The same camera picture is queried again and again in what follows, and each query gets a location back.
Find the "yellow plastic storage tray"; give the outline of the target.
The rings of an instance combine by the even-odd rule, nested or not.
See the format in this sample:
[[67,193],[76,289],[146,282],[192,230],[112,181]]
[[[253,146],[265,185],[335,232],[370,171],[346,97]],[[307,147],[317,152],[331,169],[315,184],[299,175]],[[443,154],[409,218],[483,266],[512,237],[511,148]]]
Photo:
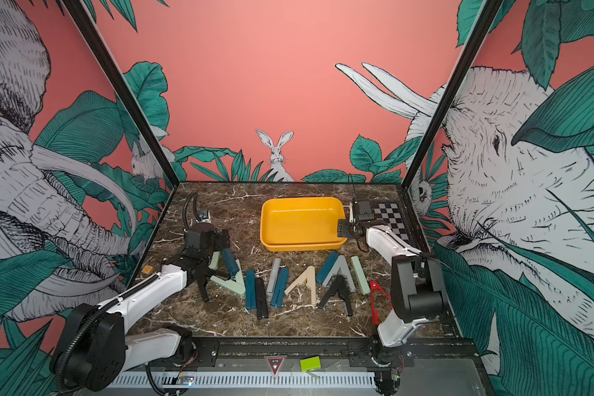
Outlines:
[[344,218],[335,197],[270,199],[262,206],[260,240],[270,252],[338,249],[347,241],[338,236],[338,221]]

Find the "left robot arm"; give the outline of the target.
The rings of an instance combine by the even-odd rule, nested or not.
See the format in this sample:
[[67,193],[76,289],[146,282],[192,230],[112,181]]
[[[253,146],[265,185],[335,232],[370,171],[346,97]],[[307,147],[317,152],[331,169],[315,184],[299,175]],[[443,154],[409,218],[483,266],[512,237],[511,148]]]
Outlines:
[[171,261],[127,291],[97,305],[81,304],[67,318],[49,364],[59,394],[81,389],[100,391],[136,366],[166,359],[185,365],[197,357],[191,331],[174,325],[130,336],[128,331],[147,313],[189,285],[200,291],[215,271],[214,252],[229,248],[229,232],[198,223]]

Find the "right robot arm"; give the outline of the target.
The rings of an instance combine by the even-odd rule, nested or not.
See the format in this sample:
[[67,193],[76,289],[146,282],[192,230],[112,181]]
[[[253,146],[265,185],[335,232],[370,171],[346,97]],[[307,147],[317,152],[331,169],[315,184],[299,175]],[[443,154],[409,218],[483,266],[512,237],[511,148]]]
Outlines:
[[381,346],[403,345],[419,327],[445,313],[448,299],[435,254],[413,247],[376,219],[370,201],[351,201],[350,218],[338,222],[338,236],[364,240],[391,266],[392,310],[377,328]]

